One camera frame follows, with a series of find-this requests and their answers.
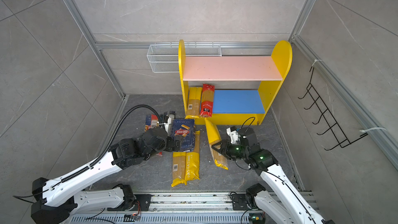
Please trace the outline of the yellow spaghetti pack white lettering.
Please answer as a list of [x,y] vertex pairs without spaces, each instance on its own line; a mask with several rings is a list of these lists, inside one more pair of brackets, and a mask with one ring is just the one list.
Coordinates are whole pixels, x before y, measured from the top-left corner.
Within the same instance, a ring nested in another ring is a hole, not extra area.
[[195,132],[195,145],[192,152],[186,155],[186,176],[185,181],[200,179],[200,131]]

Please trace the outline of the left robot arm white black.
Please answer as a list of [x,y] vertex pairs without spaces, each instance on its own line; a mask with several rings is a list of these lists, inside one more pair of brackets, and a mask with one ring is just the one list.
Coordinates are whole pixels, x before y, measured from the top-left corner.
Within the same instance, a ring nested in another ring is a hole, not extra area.
[[31,206],[31,218],[37,224],[59,224],[82,211],[134,208],[136,197],[128,185],[99,191],[85,191],[85,188],[161,151],[178,151],[181,141],[182,138],[169,136],[162,127],[155,127],[137,139],[123,139],[112,145],[98,162],[86,164],[58,178],[35,180],[32,193],[36,202]]

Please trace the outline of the yellow spaghetti pack top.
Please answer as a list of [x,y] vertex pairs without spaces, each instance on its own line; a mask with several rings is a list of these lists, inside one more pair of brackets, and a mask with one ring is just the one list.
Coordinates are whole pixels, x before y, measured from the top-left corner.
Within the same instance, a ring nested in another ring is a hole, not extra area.
[[191,87],[189,89],[186,118],[194,119],[199,117],[201,109],[201,96],[201,87]]

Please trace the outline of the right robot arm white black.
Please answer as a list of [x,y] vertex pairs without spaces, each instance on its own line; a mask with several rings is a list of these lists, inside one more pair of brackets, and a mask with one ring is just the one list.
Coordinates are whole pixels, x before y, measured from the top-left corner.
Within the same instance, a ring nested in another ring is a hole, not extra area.
[[212,150],[223,158],[242,159],[249,170],[254,170],[278,196],[275,201],[270,193],[256,184],[246,189],[246,201],[251,208],[258,208],[278,224],[331,224],[303,198],[286,176],[273,154],[261,148],[253,128],[246,127],[228,131],[229,140],[222,140],[217,129],[208,130]]

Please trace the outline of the yellow spaghetti pack barcode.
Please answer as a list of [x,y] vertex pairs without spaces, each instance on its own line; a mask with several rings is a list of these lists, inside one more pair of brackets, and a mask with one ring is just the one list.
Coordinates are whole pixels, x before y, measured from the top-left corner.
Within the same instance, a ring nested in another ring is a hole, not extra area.
[[228,163],[226,157],[224,157],[222,154],[217,152],[212,148],[212,145],[215,145],[219,142],[221,142],[221,136],[219,134],[219,130],[215,124],[213,124],[208,118],[205,118],[205,125],[206,125],[206,132],[207,132],[207,138],[209,142],[209,147],[211,151],[212,158],[214,160],[214,163],[217,167],[223,168],[225,170],[228,170]]

